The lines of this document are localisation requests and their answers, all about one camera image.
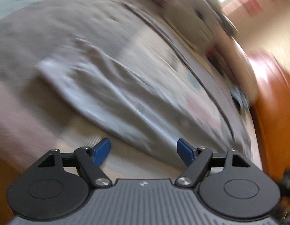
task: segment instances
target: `blue tab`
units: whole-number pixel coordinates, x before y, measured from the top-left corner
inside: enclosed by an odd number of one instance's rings
[[[183,139],[177,141],[176,150],[182,161],[189,167],[192,162],[194,162],[194,152],[193,149],[187,145]]]
[[[105,158],[107,158],[109,153],[110,153],[110,140],[108,138],[104,138],[95,146],[93,162],[97,166],[101,166],[101,164],[104,162]]]

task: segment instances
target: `silver screw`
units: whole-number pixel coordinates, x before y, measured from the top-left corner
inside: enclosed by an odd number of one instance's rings
[[[177,180],[180,185],[190,185],[192,183],[192,179],[181,177]]]
[[[110,181],[106,178],[99,178],[99,179],[96,179],[95,184],[99,186],[107,186],[110,184]]]

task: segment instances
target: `gray plastic base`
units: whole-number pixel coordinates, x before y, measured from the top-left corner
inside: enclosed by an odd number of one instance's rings
[[[278,224],[272,218],[235,222],[204,208],[191,189],[168,179],[120,179],[115,186],[97,189],[84,207],[59,220],[36,222],[15,217],[9,225],[226,225]]]

